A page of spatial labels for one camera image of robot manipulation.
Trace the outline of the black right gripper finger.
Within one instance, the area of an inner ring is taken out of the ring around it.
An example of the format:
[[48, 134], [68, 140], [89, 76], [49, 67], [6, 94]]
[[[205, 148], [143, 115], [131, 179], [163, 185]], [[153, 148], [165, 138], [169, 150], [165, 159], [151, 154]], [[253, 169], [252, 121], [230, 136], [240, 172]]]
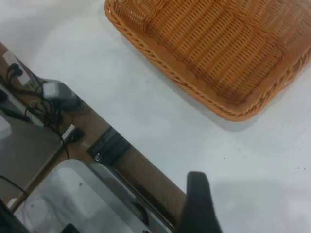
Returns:
[[187, 175], [185, 203], [174, 230], [176, 233], [221, 233], [207, 176], [191, 171]]

